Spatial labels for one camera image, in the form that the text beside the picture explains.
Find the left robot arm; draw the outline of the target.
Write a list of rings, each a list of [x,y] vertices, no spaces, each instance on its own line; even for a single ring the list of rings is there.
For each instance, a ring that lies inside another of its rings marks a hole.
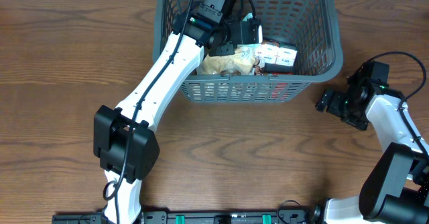
[[[189,0],[144,79],[115,108],[95,113],[93,153],[107,177],[103,223],[135,223],[141,215],[141,183],[160,154],[158,123],[188,75],[209,52],[262,41],[260,19],[233,15],[236,1]]]

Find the brown snack pouch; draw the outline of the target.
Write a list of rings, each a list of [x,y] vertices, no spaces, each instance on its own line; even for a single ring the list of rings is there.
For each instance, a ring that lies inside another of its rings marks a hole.
[[[245,76],[245,75],[262,75],[263,67],[260,66],[260,60],[234,60],[228,62],[221,71],[221,76]]]

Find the orange pasta packet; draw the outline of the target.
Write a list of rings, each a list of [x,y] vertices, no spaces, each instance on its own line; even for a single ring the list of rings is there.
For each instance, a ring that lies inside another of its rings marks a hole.
[[[195,101],[274,101],[288,97],[287,83],[189,83],[187,95]]]

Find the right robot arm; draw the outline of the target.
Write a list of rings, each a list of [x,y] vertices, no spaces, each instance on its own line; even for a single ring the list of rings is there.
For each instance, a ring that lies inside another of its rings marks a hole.
[[[316,104],[361,131],[373,126],[383,154],[360,193],[327,200],[315,223],[428,222],[428,146],[388,74],[387,64],[365,62],[347,79],[346,92],[326,89]]]

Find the mint toilet tissue wipes pack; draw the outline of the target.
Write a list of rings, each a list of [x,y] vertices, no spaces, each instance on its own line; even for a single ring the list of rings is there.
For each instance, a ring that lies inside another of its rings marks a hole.
[[[260,44],[263,41],[262,25],[259,18],[248,13],[242,20],[242,38],[244,44]]]

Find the beige paper bag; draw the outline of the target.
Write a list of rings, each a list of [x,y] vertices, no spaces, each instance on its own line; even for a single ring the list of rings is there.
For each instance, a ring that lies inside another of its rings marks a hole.
[[[207,56],[196,69],[197,74],[232,74],[248,75],[259,63],[253,47],[239,46],[233,55]]]

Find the Kleenex tissue multipack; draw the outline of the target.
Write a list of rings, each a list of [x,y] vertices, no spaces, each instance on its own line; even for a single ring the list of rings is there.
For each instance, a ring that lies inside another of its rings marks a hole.
[[[289,44],[264,40],[260,44],[247,45],[253,49],[258,66],[263,68],[266,64],[280,66],[293,66],[298,54],[297,47]]]

